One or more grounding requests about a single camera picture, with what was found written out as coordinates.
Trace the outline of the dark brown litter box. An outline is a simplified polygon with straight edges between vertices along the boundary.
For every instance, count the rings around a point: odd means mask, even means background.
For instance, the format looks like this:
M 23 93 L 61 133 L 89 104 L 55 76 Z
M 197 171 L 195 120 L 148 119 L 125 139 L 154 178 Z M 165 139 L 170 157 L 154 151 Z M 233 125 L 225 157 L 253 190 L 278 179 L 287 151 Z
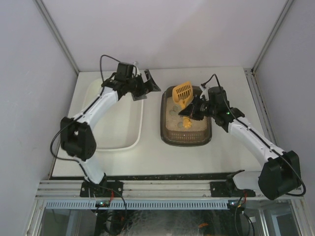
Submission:
M 190 128 L 178 128 L 179 122 L 183 123 L 183 117 L 178 113 L 181 107 L 176 105 L 172 99 L 173 87 L 169 87 L 162 95 L 160 107 L 160 136 L 162 141 L 171 146 L 196 147 L 203 146 L 211 141 L 212 120 L 205 117 L 203 120 L 191 121 Z M 179 111 L 175 111 L 175 116 L 170 115 L 174 111 L 173 107 L 179 106 Z

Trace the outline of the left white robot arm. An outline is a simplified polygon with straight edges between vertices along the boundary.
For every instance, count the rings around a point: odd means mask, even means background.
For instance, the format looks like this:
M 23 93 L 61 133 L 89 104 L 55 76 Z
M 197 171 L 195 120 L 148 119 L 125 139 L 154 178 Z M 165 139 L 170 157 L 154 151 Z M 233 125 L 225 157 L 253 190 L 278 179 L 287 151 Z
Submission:
M 99 185 L 106 179 L 95 156 L 97 144 L 93 129 L 99 120 L 128 93 L 137 101 L 145 99 L 150 92 L 161 91 L 148 69 L 144 74 L 146 81 L 143 81 L 142 74 L 134 65 L 128 65 L 126 71 L 117 69 L 102 82 L 94 101 L 73 117 L 61 120 L 61 149 L 67 153 L 70 161 L 78 163 L 88 182 Z

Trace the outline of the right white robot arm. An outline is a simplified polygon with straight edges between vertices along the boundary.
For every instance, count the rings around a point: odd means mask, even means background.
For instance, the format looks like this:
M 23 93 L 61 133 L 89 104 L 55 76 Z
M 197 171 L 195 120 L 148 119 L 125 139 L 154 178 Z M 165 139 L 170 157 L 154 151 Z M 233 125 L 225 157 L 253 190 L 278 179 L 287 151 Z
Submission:
M 284 151 L 251 127 L 245 115 L 231 108 L 225 96 L 204 100 L 195 96 L 190 104 L 179 112 L 180 116 L 193 120 L 211 117 L 226 133 L 242 143 L 261 165 L 261 170 L 238 171 L 232 175 L 230 184 L 238 190 L 260 191 L 269 200 L 282 195 L 297 196 L 293 190 L 306 187 L 301 178 L 297 153 Z

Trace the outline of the yellow litter scoop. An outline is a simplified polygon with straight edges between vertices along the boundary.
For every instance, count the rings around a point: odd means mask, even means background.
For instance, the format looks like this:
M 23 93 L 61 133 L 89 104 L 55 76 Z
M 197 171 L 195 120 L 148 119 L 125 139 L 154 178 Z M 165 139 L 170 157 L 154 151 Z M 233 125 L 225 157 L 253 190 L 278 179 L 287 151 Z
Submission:
M 185 109 L 193 99 L 193 87 L 190 81 L 177 85 L 172 90 L 172 99 L 176 105 Z

